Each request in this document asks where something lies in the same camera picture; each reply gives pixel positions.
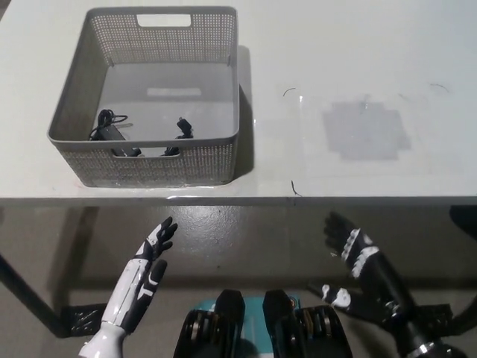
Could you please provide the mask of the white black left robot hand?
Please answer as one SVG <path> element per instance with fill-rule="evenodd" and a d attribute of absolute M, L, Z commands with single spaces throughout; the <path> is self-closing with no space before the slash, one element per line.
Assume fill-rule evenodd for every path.
<path fill-rule="evenodd" d="M 101 320 L 131 334 L 139 325 L 162 280 L 167 262 L 159 257 L 173 245 L 177 229 L 172 217 L 158 224 L 127 262 Z"/>

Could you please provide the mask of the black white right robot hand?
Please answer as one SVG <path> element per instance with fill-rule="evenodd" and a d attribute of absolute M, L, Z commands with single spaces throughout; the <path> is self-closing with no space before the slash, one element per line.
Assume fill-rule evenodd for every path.
<path fill-rule="evenodd" d="M 329 283 L 312 283 L 310 291 L 337 310 L 382 327 L 417 317 L 417 305 L 402 278 L 363 228 L 331 212 L 323 232 L 326 246 L 344 262 L 361 291 Z"/>

